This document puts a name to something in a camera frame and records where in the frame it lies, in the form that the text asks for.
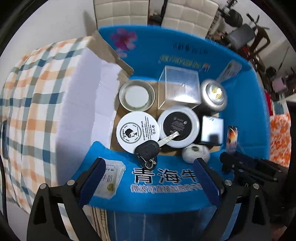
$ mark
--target chinese characters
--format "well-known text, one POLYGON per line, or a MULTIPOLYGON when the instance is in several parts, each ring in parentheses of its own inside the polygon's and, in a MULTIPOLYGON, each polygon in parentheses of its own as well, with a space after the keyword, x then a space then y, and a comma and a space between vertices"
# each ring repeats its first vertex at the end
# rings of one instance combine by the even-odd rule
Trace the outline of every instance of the chinese characters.
POLYGON ((177 50, 183 50, 186 52, 191 52, 193 54, 199 54, 199 55, 204 55, 204 54, 208 54, 209 51, 205 48, 196 48, 193 45, 190 44, 185 44, 182 42, 175 42, 173 43, 173 48, 177 49, 177 50))
POLYGON ((199 183, 185 184, 185 185, 141 185, 131 184, 132 193, 180 193, 191 192, 193 190, 202 190, 202 186, 199 183))
MULTIPOLYGON (((178 171, 173 171, 169 169, 158 169, 157 176, 159 176, 159 183, 163 184, 164 182, 171 182, 173 184, 179 184, 181 179, 190 178, 192 182, 196 183, 197 178, 194 172, 190 169, 183 169, 181 174, 178 174, 178 171)), ((135 183, 138 184, 140 182, 144 182, 145 184, 152 184, 152 177, 155 176, 153 171, 145 170, 144 168, 134 168, 132 174, 135 175, 135 183)))
POLYGON ((210 65, 207 63, 201 64, 191 59, 186 59, 186 58, 177 57, 177 56, 169 56, 165 54, 160 56, 160 60, 158 62, 159 63, 166 62, 166 63, 173 63, 177 65, 183 65, 183 66, 195 68, 195 69, 198 69, 199 71, 204 71, 204 72, 208 72, 210 69, 210 65))

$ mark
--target logo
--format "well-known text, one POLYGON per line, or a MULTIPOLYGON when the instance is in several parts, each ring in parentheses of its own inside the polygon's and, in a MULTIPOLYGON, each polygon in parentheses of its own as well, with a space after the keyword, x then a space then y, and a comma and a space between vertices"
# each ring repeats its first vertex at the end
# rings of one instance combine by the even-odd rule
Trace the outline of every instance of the logo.
POLYGON ((141 128, 136 123, 126 123, 120 130, 120 137, 126 143, 137 142, 142 135, 141 128))
POLYGON ((207 116, 207 119, 209 119, 210 121, 214 121, 214 118, 211 116, 207 116))

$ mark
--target white wall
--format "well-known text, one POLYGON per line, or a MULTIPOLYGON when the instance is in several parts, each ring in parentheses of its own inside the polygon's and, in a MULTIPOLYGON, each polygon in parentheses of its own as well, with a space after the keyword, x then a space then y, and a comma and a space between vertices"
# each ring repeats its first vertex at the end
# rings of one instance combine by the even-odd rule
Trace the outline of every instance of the white wall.
POLYGON ((278 42, 277 45, 274 45, 274 47, 270 49, 270 51, 267 52, 266 55, 261 56, 261 59, 266 67, 272 66, 276 70, 278 70, 281 62, 284 59, 283 65, 277 73, 277 77, 291 74, 292 71, 290 67, 292 67, 294 71, 296 71, 296 53, 287 39, 284 39, 283 41, 278 42))
POLYGON ((0 90, 15 64, 47 44, 91 35, 96 30, 93 0, 49 0, 12 37, 0 57, 0 90))

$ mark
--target checkered fabric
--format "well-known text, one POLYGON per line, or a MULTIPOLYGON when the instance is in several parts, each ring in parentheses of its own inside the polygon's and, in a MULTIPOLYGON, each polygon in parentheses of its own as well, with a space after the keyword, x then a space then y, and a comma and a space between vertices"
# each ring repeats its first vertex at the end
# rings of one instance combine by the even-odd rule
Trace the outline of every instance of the checkered fabric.
POLYGON ((0 124, 6 132, 0 149, 7 199, 26 213, 40 184, 57 185, 55 140, 62 99, 91 38, 53 43, 25 55, 2 89, 0 124))

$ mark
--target red object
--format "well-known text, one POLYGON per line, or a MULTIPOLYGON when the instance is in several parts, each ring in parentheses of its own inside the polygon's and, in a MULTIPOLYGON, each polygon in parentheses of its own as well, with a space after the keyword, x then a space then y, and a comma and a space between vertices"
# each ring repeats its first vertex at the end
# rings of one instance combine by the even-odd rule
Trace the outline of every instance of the red object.
POLYGON ((241 57, 247 59, 250 56, 249 47, 246 45, 237 52, 241 57))
POLYGON ((265 97, 266 97, 266 102, 267 102, 267 106, 268 106, 268 110, 269 110, 269 115, 273 115, 272 108, 271 108, 272 100, 269 97, 269 94, 267 92, 265 92, 265 97))

